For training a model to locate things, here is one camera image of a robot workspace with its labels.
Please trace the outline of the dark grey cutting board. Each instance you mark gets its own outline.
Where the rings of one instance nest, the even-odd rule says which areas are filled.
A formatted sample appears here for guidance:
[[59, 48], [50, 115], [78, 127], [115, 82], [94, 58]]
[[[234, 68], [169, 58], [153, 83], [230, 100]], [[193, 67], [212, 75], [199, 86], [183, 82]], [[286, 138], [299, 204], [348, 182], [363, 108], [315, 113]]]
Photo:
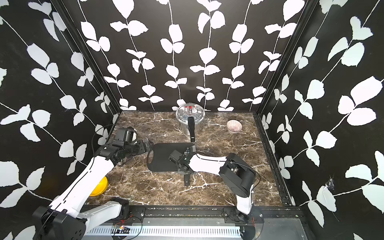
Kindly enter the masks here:
[[170, 160], [173, 151], [183, 154], [193, 143], [158, 143], [147, 155], [147, 167], [152, 172], [177, 172], [177, 165]]

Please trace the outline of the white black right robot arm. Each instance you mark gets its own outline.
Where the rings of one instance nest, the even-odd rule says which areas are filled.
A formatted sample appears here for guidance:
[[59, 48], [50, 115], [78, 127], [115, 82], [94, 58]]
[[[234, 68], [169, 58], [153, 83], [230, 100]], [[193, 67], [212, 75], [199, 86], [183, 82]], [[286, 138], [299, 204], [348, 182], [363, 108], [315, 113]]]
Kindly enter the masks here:
[[238, 155], [230, 153], [226, 157], [209, 157], [187, 148], [184, 153], [174, 150], [169, 160], [186, 176], [200, 172], [220, 176], [236, 195], [239, 215], [250, 214], [257, 172]]

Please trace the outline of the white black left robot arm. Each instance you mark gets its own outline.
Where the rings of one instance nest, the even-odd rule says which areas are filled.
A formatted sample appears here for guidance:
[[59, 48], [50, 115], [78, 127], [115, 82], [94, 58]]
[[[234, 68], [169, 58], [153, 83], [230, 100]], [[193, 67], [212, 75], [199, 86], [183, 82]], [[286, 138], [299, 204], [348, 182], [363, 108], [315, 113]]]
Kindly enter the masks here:
[[80, 240], [85, 233], [99, 225], [124, 221], [131, 217], [129, 201], [116, 198], [101, 206], [82, 212], [84, 203], [100, 181], [120, 161], [150, 152], [149, 139], [135, 143], [113, 141], [95, 151], [85, 170], [48, 207], [39, 207], [33, 213], [35, 219], [35, 240]]

